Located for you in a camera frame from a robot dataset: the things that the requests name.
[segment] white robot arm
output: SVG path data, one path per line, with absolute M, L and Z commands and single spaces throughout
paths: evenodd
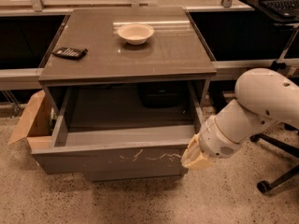
M 235 96 L 193 137 L 181 160 L 184 167 L 205 167 L 210 157 L 229 158 L 246 138 L 280 122 L 299 129 L 299 87 L 280 73 L 249 70 L 236 82 Z

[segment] black wheel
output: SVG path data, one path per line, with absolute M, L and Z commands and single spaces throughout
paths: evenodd
M 271 190 L 270 184 L 267 181 L 259 182 L 257 188 L 261 193 L 266 193 L 267 191 Z
M 250 138 L 250 141 L 253 142 L 253 143 L 256 143 L 260 140 L 260 137 L 258 135 L 253 135 L 251 138 Z

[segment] white bowl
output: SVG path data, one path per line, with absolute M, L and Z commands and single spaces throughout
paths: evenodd
M 119 28 L 118 34 L 131 45 L 141 45 L 154 33 L 151 26 L 147 24 L 132 23 Z

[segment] speckled floor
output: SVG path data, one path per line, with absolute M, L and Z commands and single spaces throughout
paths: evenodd
M 81 174 L 46 175 L 25 141 L 9 147 L 19 119 L 10 112 L 0 105 L 0 223 L 298 223 L 299 176 L 266 195 L 256 189 L 298 164 L 264 141 L 181 179 L 90 183 Z M 298 147 L 297 133 L 281 125 L 268 134 Z

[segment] drawer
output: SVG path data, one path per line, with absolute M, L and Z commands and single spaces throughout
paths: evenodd
M 68 87 L 50 146 L 32 154 L 47 174 L 91 181 L 184 175 L 180 158 L 202 117 L 186 84 L 188 99 L 163 108 L 145 107 L 136 84 Z

